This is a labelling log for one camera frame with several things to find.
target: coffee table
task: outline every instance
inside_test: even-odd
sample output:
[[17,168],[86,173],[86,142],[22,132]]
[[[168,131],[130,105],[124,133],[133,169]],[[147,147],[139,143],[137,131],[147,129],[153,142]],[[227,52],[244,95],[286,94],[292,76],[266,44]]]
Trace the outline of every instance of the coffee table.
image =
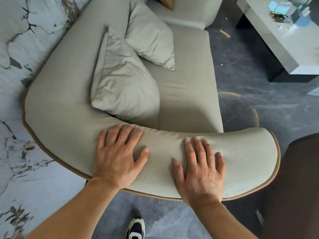
[[309,82],[319,76],[319,27],[313,21],[306,27],[273,21],[271,1],[238,0],[243,16],[237,28],[252,25],[281,63],[270,82]]

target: sneaker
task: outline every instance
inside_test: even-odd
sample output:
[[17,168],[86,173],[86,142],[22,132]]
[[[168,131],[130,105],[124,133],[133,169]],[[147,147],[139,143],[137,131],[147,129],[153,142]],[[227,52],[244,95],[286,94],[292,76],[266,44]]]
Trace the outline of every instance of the sneaker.
[[131,220],[126,231],[126,239],[144,239],[145,223],[142,218],[136,217]]

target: white marble wall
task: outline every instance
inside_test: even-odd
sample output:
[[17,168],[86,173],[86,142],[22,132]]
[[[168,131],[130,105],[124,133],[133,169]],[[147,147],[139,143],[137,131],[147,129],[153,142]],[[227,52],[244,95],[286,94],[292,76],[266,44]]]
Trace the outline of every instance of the white marble wall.
[[89,0],[0,0],[0,238],[21,239],[84,186],[21,121],[21,94]]

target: light gray pillow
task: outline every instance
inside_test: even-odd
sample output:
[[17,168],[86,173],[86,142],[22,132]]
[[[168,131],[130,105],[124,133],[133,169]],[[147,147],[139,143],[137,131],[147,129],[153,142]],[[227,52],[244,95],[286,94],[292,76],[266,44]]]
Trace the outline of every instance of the light gray pillow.
[[156,81],[125,39],[110,27],[94,71],[91,102],[122,121],[157,128],[160,94]]
[[144,59],[174,70],[173,32],[144,3],[130,1],[130,20],[125,40]]

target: forearm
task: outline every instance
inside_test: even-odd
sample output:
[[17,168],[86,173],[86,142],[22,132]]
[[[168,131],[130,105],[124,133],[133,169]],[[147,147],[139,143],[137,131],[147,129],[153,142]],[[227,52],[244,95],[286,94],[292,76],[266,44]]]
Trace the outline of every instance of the forearm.
[[26,239],[89,239],[118,189],[91,179],[66,205],[34,229]]
[[198,206],[194,211],[214,239],[257,239],[219,202]]

